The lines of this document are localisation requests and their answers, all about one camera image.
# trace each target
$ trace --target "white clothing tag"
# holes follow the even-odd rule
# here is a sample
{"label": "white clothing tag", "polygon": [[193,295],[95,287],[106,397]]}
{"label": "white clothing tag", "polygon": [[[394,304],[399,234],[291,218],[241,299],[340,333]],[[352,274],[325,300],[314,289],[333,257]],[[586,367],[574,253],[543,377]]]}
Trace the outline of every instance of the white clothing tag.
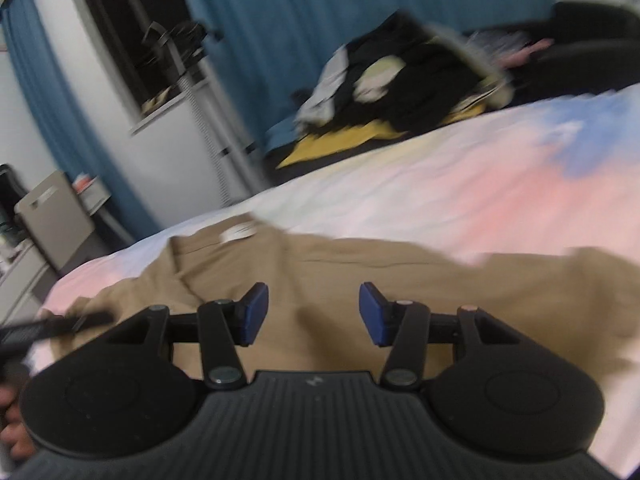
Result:
{"label": "white clothing tag", "polygon": [[241,240],[242,238],[248,238],[257,233],[257,230],[253,222],[245,222],[243,224],[234,225],[226,231],[220,233],[220,243],[226,244],[233,240]]}

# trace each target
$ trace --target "window sill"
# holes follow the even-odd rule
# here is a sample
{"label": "window sill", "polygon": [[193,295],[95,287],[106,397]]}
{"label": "window sill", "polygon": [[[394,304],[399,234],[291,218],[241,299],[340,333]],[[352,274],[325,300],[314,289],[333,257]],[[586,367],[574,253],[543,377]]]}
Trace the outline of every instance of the window sill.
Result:
{"label": "window sill", "polygon": [[[203,79],[202,81],[198,81],[195,85],[193,85],[193,89],[195,91],[198,91],[207,83],[208,81],[206,79]],[[165,102],[161,107],[158,108],[158,110],[154,110],[153,112],[151,112],[148,116],[146,116],[138,124],[136,124],[132,129],[130,129],[129,135],[130,136],[137,135],[142,130],[144,130],[147,126],[149,126],[149,124],[158,120],[160,117],[165,115],[169,110],[171,110],[171,108],[174,108],[175,105],[180,104],[180,102],[184,101],[185,99],[186,99],[186,94],[182,92],[180,95],[177,95],[170,101]]]}

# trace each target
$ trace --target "round black disc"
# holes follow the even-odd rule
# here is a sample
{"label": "round black disc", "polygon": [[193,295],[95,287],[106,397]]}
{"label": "round black disc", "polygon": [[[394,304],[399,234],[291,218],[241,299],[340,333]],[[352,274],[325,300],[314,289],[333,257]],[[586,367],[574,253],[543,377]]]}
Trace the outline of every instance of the round black disc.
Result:
{"label": "round black disc", "polygon": [[170,362],[132,346],[78,352],[36,375],[20,410],[34,440],[84,459],[126,456],[171,438],[193,415],[196,390]]}
{"label": "round black disc", "polygon": [[431,381],[428,397],[456,436],[528,460],[586,449],[604,414],[589,376],[531,346],[484,346]]}

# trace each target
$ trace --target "brown shirt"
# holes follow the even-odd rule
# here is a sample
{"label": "brown shirt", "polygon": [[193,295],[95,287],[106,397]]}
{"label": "brown shirt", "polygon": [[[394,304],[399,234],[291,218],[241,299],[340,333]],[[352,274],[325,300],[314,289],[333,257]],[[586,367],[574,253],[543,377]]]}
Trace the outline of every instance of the brown shirt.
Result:
{"label": "brown shirt", "polygon": [[[254,235],[221,241],[225,230],[247,221]],[[390,300],[420,301],[432,312],[476,304],[598,380],[623,365],[617,354],[640,318],[640,269],[600,250],[562,257],[494,254],[481,267],[467,267],[412,244],[286,234],[247,215],[171,238],[140,277],[91,300],[79,298],[69,312],[108,307],[123,320],[167,304],[183,314],[206,301],[238,300],[255,282],[269,285],[270,305],[255,344],[238,349],[249,377],[256,369],[379,373],[388,349],[372,345],[360,319],[362,282],[373,282]],[[54,341],[54,354],[97,334]],[[441,369],[449,353],[430,347],[426,373]],[[202,374],[196,345],[176,345],[174,363],[193,377]]]}

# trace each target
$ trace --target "curtain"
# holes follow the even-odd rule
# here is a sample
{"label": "curtain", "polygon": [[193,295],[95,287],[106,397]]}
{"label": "curtain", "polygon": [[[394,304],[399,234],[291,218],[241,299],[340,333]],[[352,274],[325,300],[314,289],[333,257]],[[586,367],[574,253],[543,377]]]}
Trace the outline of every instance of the curtain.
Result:
{"label": "curtain", "polygon": [[249,130],[265,132],[295,111],[290,99],[312,89],[343,43],[398,9],[458,31],[544,19],[555,0],[187,0],[192,17],[222,31],[209,58]]}
{"label": "curtain", "polygon": [[138,240],[159,228],[97,139],[66,82],[34,0],[7,0],[2,26],[15,75],[58,167],[75,178],[99,176],[111,192],[107,206]]}

